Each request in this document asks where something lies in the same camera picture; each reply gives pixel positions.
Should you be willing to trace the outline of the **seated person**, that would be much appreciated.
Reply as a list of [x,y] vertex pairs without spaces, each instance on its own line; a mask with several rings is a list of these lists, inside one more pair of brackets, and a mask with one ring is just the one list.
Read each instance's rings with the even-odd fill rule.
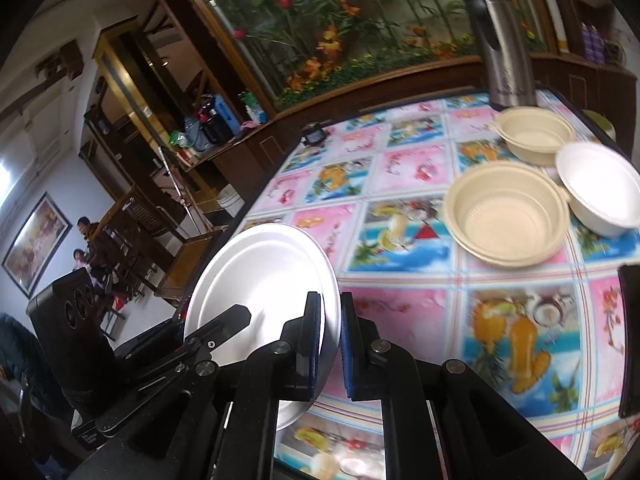
[[89,273],[93,286],[105,295],[120,296],[122,292],[115,282],[115,260],[109,244],[104,242],[102,234],[96,235],[98,224],[88,217],[77,220],[77,229],[84,238],[87,248],[84,252],[76,250],[74,259]]

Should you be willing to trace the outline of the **large beige bowl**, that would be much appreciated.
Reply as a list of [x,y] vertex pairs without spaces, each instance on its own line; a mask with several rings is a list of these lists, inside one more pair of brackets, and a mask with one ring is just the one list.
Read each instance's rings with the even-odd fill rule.
[[554,257],[570,227],[570,196],[539,170],[519,162],[486,162],[454,181],[442,221],[469,254],[503,269]]

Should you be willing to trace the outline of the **black thermos jug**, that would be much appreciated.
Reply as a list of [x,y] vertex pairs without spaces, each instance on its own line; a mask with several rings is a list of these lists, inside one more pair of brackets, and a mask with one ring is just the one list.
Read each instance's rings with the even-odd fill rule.
[[232,132],[221,114],[216,111],[213,101],[206,101],[198,110],[201,130],[211,144],[221,146],[232,139]]

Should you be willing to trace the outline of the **small black ink bottle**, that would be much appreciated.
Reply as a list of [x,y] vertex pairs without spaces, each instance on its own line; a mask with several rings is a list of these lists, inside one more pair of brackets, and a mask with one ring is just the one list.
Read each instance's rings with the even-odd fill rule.
[[322,127],[320,122],[310,122],[300,129],[300,140],[305,146],[321,145],[327,137],[326,129]]

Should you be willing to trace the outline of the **black smartphone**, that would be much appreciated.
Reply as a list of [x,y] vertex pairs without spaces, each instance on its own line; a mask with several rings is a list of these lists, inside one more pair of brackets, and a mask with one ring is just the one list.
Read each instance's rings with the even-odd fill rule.
[[620,418],[639,413],[640,396],[640,278],[638,264],[624,264],[618,271],[625,315],[625,369]]

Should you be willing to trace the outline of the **white bowl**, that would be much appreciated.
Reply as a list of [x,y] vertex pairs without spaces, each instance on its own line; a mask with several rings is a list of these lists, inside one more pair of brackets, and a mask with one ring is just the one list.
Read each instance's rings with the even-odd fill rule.
[[570,193],[570,209],[592,232],[620,237],[639,229],[639,173],[612,148],[574,142],[555,155],[555,168]]

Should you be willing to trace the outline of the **wooden chair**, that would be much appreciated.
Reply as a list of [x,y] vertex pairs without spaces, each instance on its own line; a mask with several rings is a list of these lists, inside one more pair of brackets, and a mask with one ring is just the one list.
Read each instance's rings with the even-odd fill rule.
[[186,234],[134,185],[104,214],[89,240],[103,244],[127,278],[175,307],[186,298],[196,265],[223,230],[214,226]]

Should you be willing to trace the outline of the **steel thermos flask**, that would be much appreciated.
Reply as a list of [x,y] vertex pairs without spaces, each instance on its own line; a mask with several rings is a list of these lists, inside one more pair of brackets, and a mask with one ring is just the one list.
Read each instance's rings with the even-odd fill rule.
[[532,61],[511,0],[463,0],[494,110],[536,106]]

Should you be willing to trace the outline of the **white paper plate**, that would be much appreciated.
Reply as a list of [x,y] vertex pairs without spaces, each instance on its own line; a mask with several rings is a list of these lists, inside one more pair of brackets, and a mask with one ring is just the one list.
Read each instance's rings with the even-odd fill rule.
[[209,261],[192,294],[184,339],[213,320],[224,322],[224,341],[201,338],[196,366],[245,361],[277,341],[285,323],[300,318],[307,296],[321,302],[319,356],[313,399],[330,376],[341,336],[341,298],[336,276],[320,245],[294,226],[265,223],[235,236]]

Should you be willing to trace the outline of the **colourful patterned tablecloth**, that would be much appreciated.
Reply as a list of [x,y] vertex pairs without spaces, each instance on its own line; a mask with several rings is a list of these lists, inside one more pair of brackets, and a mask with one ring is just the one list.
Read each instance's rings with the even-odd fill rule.
[[590,479],[614,479],[639,441],[620,414],[627,356],[617,271],[639,235],[573,220],[528,269],[488,266],[450,236],[442,200],[465,170],[511,152],[484,92],[456,92],[330,125],[297,145],[241,221],[295,226],[382,337],[434,363],[464,361]]

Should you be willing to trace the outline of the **framed wall painting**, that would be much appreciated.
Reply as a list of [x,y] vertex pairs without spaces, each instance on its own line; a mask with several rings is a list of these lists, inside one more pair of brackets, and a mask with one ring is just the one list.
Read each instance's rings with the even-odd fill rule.
[[72,225],[49,193],[44,193],[14,237],[2,261],[11,281],[27,297]]

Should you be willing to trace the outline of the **purple bottles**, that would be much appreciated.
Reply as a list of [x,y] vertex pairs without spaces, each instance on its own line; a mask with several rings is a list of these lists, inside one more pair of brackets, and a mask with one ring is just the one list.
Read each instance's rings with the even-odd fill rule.
[[592,26],[582,23],[582,43],[584,44],[584,58],[594,64],[603,66],[604,43],[600,32]]

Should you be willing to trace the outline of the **small beige bowl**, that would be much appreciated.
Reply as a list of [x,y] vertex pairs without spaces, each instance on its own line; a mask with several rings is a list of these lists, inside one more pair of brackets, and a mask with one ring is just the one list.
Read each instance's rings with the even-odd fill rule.
[[560,114],[540,107],[520,106],[495,117],[494,129],[522,162],[551,167],[555,155],[576,140],[574,127]]

